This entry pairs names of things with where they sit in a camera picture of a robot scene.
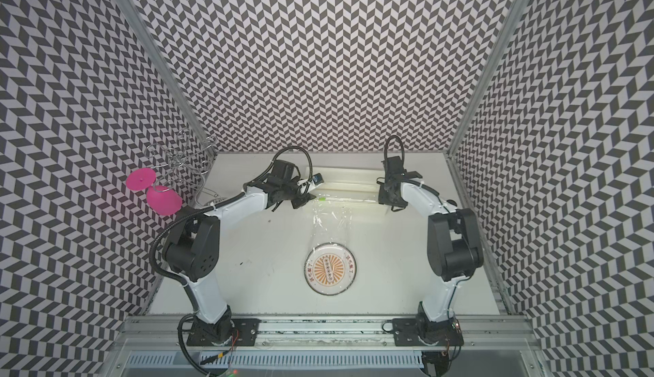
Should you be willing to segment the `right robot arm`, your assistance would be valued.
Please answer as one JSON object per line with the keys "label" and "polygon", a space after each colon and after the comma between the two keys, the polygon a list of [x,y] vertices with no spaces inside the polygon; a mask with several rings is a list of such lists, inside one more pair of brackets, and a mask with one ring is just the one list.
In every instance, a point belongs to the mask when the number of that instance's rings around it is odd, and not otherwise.
{"label": "right robot arm", "polygon": [[458,287],[484,265],[475,213],[445,201],[419,172],[405,168],[402,155],[385,156],[378,201],[393,212],[414,208],[427,222],[426,257],[440,285],[419,302],[413,334],[426,346],[461,346],[453,305]]}

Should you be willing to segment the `clear plastic wrap sheet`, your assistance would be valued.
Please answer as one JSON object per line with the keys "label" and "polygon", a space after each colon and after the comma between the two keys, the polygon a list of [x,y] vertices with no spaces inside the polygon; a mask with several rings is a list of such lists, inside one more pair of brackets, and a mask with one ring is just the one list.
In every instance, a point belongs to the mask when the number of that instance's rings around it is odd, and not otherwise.
{"label": "clear plastic wrap sheet", "polygon": [[310,240],[308,242],[308,254],[316,246],[327,243],[334,242],[342,244],[350,250],[354,255],[354,248],[352,246],[354,242],[353,235],[353,226],[357,223],[373,223],[380,220],[370,220],[369,218],[359,218],[352,213],[346,212],[340,208],[327,208],[319,205],[315,199],[310,201],[309,206],[311,208],[311,218],[312,218],[312,232]]}

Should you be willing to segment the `white plate orange sunburst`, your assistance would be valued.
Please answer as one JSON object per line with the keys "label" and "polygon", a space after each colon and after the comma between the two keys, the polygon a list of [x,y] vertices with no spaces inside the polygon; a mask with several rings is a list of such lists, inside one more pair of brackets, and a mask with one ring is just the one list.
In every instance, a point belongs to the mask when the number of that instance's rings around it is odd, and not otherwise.
{"label": "white plate orange sunburst", "polygon": [[354,255],[342,244],[327,242],[314,247],[305,259],[304,278],[309,288],[323,296],[348,290],[357,275]]}

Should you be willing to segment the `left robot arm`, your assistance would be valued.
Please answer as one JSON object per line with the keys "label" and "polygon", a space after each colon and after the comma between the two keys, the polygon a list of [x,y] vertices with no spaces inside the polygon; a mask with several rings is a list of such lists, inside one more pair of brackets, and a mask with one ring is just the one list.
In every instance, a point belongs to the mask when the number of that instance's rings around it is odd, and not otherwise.
{"label": "left robot arm", "polygon": [[184,209],[151,245],[148,259],[155,273],[182,285],[192,304],[190,334],[200,344],[226,345],[236,332],[216,278],[221,237],[250,215],[285,201],[298,209],[313,200],[312,191],[325,182],[322,174],[310,168],[302,179],[295,173],[295,164],[275,160],[236,196],[205,208]]}

